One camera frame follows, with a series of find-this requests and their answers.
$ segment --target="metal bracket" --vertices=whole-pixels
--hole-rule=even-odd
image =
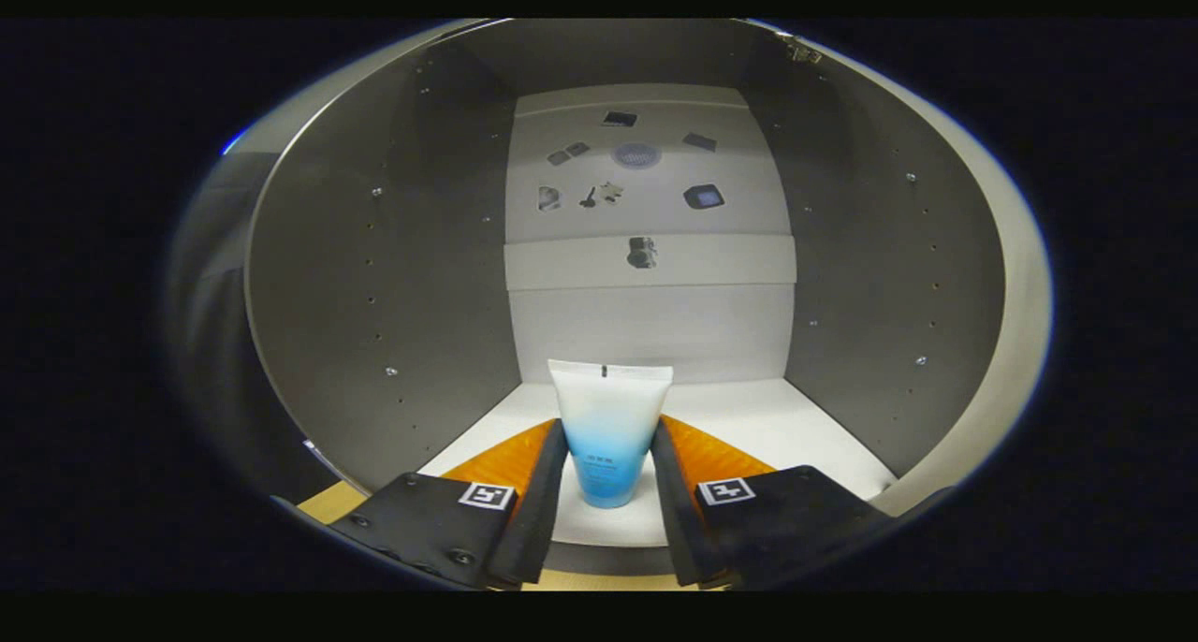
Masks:
[[[789,57],[792,62],[818,63],[821,59],[823,59],[821,53],[804,46],[803,42],[794,37],[794,34],[779,32],[778,37],[785,42],[786,56]]]

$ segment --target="metal panel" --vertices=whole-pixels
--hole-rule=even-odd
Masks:
[[[247,280],[262,362],[309,438],[368,489],[419,468],[520,382],[503,279],[512,110],[446,41],[326,108],[262,194]]]
[[[829,57],[758,54],[740,91],[776,126],[799,264],[817,267],[800,268],[786,377],[902,476],[994,351],[1004,266],[986,199],[914,110]]]
[[[762,31],[732,19],[513,19],[461,42],[515,96],[530,96],[605,84],[732,87]]]

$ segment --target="screw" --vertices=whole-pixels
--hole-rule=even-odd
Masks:
[[[474,553],[462,549],[450,549],[447,553],[449,559],[460,565],[472,565],[474,564]]]

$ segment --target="black background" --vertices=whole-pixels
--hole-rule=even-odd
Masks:
[[[1058,299],[1049,373],[1009,447],[925,522],[801,587],[1192,589],[1196,20],[769,20],[991,149],[1043,225]],[[0,20],[19,305],[0,586],[411,587],[224,473],[164,383],[152,308],[173,225],[223,146],[431,24]]]

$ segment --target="lotion tube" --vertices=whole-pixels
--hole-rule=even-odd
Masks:
[[[549,361],[565,441],[592,507],[633,498],[661,416],[673,367],[612,367]]]

